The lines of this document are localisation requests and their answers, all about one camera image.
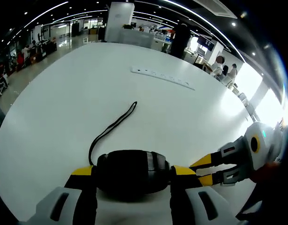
yellow circle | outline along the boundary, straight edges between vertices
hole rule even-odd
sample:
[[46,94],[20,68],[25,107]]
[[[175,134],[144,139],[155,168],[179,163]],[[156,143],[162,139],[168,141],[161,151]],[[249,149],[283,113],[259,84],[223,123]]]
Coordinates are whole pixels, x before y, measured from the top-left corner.
[[260,149],[260,141],[259,141],[258,135],[254,135],[252,138],[255,138],[256,141],[257,141],[257,149],[256,149],[256,151],[253,151],[253,152],[254,152],[254,153],[258,153],[258,151],[259,151],[259,149]]

ceiling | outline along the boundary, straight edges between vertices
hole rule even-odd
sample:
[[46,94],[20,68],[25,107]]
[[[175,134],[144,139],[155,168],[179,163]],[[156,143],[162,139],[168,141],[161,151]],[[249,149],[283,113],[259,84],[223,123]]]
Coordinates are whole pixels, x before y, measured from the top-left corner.
[[[272,18],[270,10],[272,8],[278,8],[278,6],[268,5],[267,1],[251,1],[251,0],[221,0],[228,10],[230,10],[235,17],[222,17],[216,16],[205,7],[201,6],[193,0],[172,0],[176,3],[183,5],[184,7],[194,11],[200,16],[204,17],[207,21],[218,28],[235,46],[236,48],[244,52],[244,60],[246,60],[251,66],[253,66],[260,74],[264,73],[273,78],[273,80],[282,87],[282,81],[280,80],[279,70],[276,68],[275,51],[272,43],[278,46],[280,36],[276,35],[276,26],[273,24],[278,22],[279,18]],[[201,2],[210,2],[208,0],[200,0]],[[67,14],[77,14],[86,11],[103,10],[110,7],[111,0],[70,0],[67,4],[57,7],[48,13],[42,15],[35,21],[33,21],[26,28],[23,28],[26,24],[32,21],[41,13],[49,10],[50,8],[65,2],[65,0],[21,0],[9,3],[7,1],[0,2],[0,53],[7,47],[9,41],[14,41],[20,38],[20,35],[27,33],[27,29],[31,29],[39,24],[47,24],[53,22],[52,19],[58,20],[66,17]],[[209,23],[201,18],[193,15],[180,7],[170,4],[164,0],[130,0],[135,4],[135,11],[143,12],[147,14],[157,15],[171,21],[186,23],[190,26],[191,30],[198,34],[207,35],[214,40],[219,40],[231,51],[233,55],[241,59],[238,52],[234,49],[232,44],[227,41],[220,32],[218,32]],[[241,18],[243,12],[246,12],[246,16]],[[89,15],[102,16],[107,18],[108,12],[91,13]],[[135,13],[135,16],[149,18],[149,15]]]

desk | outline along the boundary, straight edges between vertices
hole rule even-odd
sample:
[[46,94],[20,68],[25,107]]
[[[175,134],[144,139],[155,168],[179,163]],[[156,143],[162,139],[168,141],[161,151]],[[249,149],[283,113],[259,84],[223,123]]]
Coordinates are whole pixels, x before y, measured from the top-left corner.
[[161,39],[158,39],[158,38],[154,38],[153,42],[152,42],[152,45],[151,45],[151,49],[154,49],[154,50],[157,50],[157,51],[161,51],[164,44],[171,45],[172,42],[166,41],[166,40],[161,40]]
[[[131,66],[186,80],[195,91],[134,74]],[[165,155],[171,165],[188,166],[236,140],[252,123],[238,97],[188,62],[133,45],[82,46],[39,74],[13,103],[1,126],[0,196],[11,212],[19,220],[30,218],[41,199],[64,186],[75,169],[88,166],[94,138],[134,101],[138,105],[133,114],[95,147],[94,163],[103,153],[141,149]],[[253,187],[244,180],[217,189],[236,213]],[[99,191],[97,198],[104,212],[123,215],[126,210],[142,217],[163,213],[170,221],[170,189],[158,194],[162,196],[156,205],[110,204]]]

white robot arm casing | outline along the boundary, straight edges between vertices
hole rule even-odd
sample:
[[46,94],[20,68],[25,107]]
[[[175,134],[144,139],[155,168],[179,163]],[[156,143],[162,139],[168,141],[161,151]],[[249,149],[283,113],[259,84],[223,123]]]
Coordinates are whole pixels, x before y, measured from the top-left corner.
[[246,131],[246,139],[254,170],[261,168],[265,163],[273,162],[279,155],[282,146],[282,133],[279,126],[275,129],[255,122]]

black bag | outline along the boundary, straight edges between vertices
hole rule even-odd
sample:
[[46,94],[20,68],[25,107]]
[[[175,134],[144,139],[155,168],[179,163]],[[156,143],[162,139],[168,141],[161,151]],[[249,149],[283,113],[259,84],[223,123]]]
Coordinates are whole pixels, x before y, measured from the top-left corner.
[[142,150],[119,150],[98,158],[97,187],[118,196],[150,194],[164,190],[170,165],[165,156]]

